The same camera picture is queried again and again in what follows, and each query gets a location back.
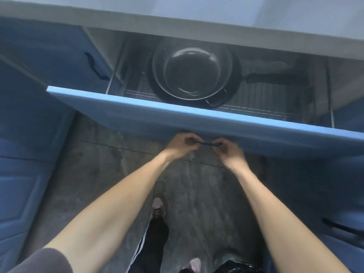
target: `person's left hand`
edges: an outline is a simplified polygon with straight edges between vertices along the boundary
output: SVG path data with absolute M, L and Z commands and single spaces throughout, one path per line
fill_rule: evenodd
M 166 155 L 168 162 L 181 158 L 190 151 L 196 150 L 200 147 L 200 144 L 198 143 L 187 144 L 185 140 L 188 138 L 195 138 L 198 141 L 203 142 L 203 140 L 195 133 L 178 133 L 161 152 L 162 154 Z

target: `gray sleeve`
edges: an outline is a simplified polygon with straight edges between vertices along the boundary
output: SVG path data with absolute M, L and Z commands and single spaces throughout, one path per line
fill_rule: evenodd
M 8 273 L 73 273 L 66 257 L 53 248 L 34 252 Z

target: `person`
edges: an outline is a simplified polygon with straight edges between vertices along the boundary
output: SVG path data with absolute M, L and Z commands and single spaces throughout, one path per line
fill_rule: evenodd
M 120 246 L 162 171 L 174 160 L 199 148 L 186 139 L 202 139 L 194 133 L 177 134 L 153 160 L 125 177 L 81 211 L 43 249 L 38 250 L 12 273 L 98 272 Z M 227 139 L 215 147 L 223 164 L 243 188 L 276 268 L 280 273 L 349 273 L 330 250 L 250 171 L 243 151 Z M 146 234 L 128 268 L 130 273 L 159 272 L 169 229 L 164 220 L 166 202 L 156 196 Z M 199 272 L 198 258 L 181 272 Z M 243 261 L 227 259 L 216 272 L 260 272 Z

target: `open drawer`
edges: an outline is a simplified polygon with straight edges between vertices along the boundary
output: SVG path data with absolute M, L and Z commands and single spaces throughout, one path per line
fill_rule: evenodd
M 227 137 L 251 153 L 285 158 L 332 158 L 364 154 L 364 133 L 318 126 L 333 112 L 327 58 L 276 50 L 230 46 L 243 75 L 292 70 L 307 75 L 307 85 L 283 86 L 242 82 L 234 96 L 220 107 L 201 109 L 162 102 L 154 94 L 147 69 L 159 36 L 125 33 L 113 78 L 105 94 L 60 87 L 47 91 L 112 130 L 170 139 L 181 131 L 204 140 Z M 319 102 L 316 96 L 327 97 Z

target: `white countertop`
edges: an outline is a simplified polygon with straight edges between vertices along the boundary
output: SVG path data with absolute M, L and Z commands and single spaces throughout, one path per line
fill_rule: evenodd
M 0 15 L 364 60 L 364 0 L 0 0 Z

